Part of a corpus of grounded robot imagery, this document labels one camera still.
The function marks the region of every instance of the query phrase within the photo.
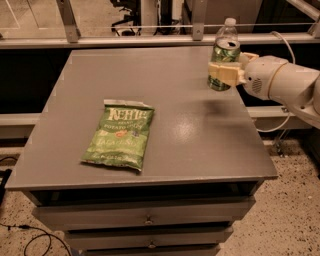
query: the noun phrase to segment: drawer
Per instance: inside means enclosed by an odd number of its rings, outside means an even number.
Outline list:
[[[33,215],[52,230],[157,226],[235,221],[254,203],[254,197],[237,197],[51,206],[38,207]]]
[[[232,227],[204,223],[200,225],[153,228],[91,230],[66,233],[65,241],[78,250],[149,248],[163,246],[218,244],[225,242]]]
[[[214,256],[220,250],[219,245],[169,246],[86,251],[85,256]]]

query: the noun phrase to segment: cabinet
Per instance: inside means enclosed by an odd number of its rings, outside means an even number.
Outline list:
[[[85,255],[215,255],[277,174],[237,90],[207,86],[210,50],[73,51],[7,189]],[[142,172],[80,162],[105,98],[155,107]]]

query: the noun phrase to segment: green chip bag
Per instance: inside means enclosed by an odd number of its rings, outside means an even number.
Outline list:
[[[154,108],[136,101],[104,100],[105,110],[82,161],[142,170]]]

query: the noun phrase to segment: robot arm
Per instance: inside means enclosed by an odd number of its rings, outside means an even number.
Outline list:
[[[248,94],[278,102],[320,129],[320,71],[265,56],[246,65],[244,78]]]

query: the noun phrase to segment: cable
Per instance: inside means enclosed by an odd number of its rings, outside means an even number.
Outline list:
[[[7,157],[4,157],[4,158],[0,159],[0,162],[2,162],[4,160],[7,160],[7,159],[12,159],[12,160],[18,161],[18,159],[13,157],[13,156],[7,156]]]
[[[257,129],[258,132],[274,132],[274,131],[276,131],[276,130],[281,129],[281,128],[289,121],[289,119],[290,119],[290,112],[288,112],[287,118],[286,118],[286,119],[283,121],[283,123],[280,124],[278,127],[272,128],[272,129],[270,129],[270,130],[260,130],[260,129],[258,129],[258,128],[256,128],[256,129]]]
[[[292,63],[296,64],[296,57],[294,56],[294,53],[293,53],[292,48],[291,48],[290,44],[288,43],[288,41],[277,31],[272,31],[271,34],[275,35],[276,37],[278,37],[278,38],[280,38],[280,39],[282,39],[284,41],[284,43],[287,45],[288,50],[289,50],[289,52],[291,54]]]
[[[284,41],[284,43],[287,45],[288,50],[289,50],[289,52],[291,54],[292,63],[296,64],[296,57],[294,56],[294,53],[293,53],[292,48],[291,48],[290,44],[288,43],[288,41],[277,31],[272,31],[271,34],[275,35],[276,37],[278,37],[278,38],[280,38],[280,39],[282,39]],[[269,129],[269,130],[261,130],[261,129],[258,129],[258,128],[256,128],[256,129],[257,129],[258,132],[274,132],[276,130],[281,129],[289,121],[289,119],[290,119],[290,112],[288,112],[287,118],[279,126],[277,126],[275,128],[272,128],[272,129]]]
[[[32,226],[29,226],[29,225],[19,225],[19,226],[17,226],[17,225],[5,225],[5,224],[2,224],[2,223],[0,223],[0,226],[6,227],[6,228],[8,229],[8,231],[10,231],[11,228],[19,228],[19,229],[24,229],[24,230],[35,229],[35,230],[39,230],[39,231],[44,232],[44,234],[39,234],[39,235],[33,237],[33,238],[27,243],[27,245],[26,245],[25,248],[24,248],[24,252],[23,252],[23,255],[24,255],[24,256],[27,256],[27,250],[28,250],[28,247],[30,246],[30,244],[32,244],[35,240],[37,240],[37,239],[39,239],[40,237],[43,237],[43,236],[47,236],[47,237],[49,238],[49,244],[48,244],[48,246],[47,246],[46,251],[43,253],[42,256],[47,255],[47,253],[50,251],[50,249],[51,249],[51,243],[52,243],[52,238],[55,238],[55,239],[57,239],[58,241],[60,241],[60,243],[63,245],[64,249],[67,251],[68,255],[69,255],[69,256],[72,256],[71,253],[70,253],[70,251],[69,251],[69,249],[68,249],[68,247],[67,247],[67,245],[65,244],[65,242],[64,242],[61,238],[59,238],[59,237],[56,236],[56,235],[53,235],[53,234],[48,233],[47,231],[45,231],[45,230],[42,229],[42,228],[32,227]]]

